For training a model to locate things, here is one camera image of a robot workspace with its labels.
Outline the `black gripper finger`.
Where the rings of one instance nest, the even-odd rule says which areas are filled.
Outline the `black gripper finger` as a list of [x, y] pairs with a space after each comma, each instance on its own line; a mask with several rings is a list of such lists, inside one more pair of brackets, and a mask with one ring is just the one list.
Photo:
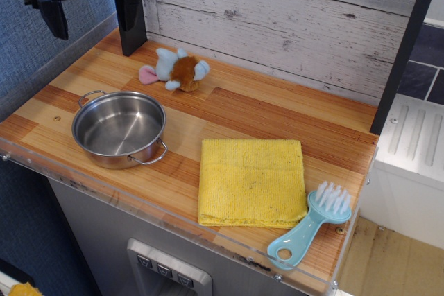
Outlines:
[[67, 19], [59, 0], [37, 0], [40, 13], [53, 36], [62, 40], [69, 39]]
[[118, 0], [118, 19], [124, 31], [135, 25], [139, 0]]

